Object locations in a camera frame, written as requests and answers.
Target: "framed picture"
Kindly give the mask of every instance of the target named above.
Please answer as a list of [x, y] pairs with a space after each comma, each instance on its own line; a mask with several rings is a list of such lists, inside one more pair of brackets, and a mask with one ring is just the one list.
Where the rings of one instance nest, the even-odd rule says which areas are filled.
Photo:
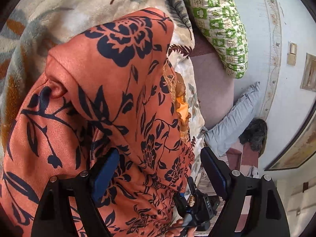
[[316, 102], [298, 133], [272, 161], [266, 171], [294, 169], [303, 165], [316, 153]]

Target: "metal screw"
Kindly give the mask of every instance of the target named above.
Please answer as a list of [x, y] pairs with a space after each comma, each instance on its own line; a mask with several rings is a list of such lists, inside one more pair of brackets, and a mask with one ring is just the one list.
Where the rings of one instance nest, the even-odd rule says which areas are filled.
[[56, 176], [52, 176], [49, 180], [50, 180], [52, 183], [53, 183], [53, 182], [56, 182], [56, 181], [57, 181], [57, 177], [56, 177]]
[[233, 174], [234, 176], [240, 176], [240, 172], [239, 172], [238, 170], [233, 170], [233, 171], [232, 171], [232, 174]]
[[269, 175], [264, 175], [264, 177], [263, 177], [265, 180], [267, 180], [267, 181], [270, 181], [271, 180], [271, 176], [269, 176]]
[[83, 170], [80, 172], [80, 176], [81, 177], [86, 177], [88, 175], [88, 171], [87, 170]]

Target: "light blue pillow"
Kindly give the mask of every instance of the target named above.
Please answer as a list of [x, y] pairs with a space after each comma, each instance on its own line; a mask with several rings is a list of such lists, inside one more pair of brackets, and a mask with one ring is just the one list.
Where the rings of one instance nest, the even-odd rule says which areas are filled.
[[255, 117], [262, 93], [260, 82], [249, 86], [229, 113], [212, 129], [204, 128], [204, 141], [217, 157], [225, 155]]

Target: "fleece blanket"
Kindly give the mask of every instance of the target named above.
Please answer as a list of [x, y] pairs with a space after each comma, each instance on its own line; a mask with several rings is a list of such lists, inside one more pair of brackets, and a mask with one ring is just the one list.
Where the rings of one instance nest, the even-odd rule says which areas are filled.
[[[192, 62], [194, 36], [183, 0], [21, 0], [0, 32], [1, 142], [6, 149], [12, 122], [31, 87], [43, 73], [48, 51], [93, 26], [144, 8], [157, 8], [173, 22], [167, 57], [186, 87], [195, 154], [192, 177], [200, 167], [204, 120], [198, 106]], [[0, 152], [2, 163], [3, 151]]]

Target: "orange garment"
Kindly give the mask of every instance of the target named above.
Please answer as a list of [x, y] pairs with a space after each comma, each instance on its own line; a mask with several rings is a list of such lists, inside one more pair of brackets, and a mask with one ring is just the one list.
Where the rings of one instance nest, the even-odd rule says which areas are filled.
[[155, 236], [168, 227], [173, 195], [185, 190], [194, 160], [180, 138], [174, 86], [164, 78], [174, 76], [166, 58], [172, 33], [170, 18], [148, 8], [50, 50], [4, 157], [0, 202], [23, 236], [49, 178], [76, 176], [110, 147], [119, 149], [120, 163], [97, 204], [110, 232]]

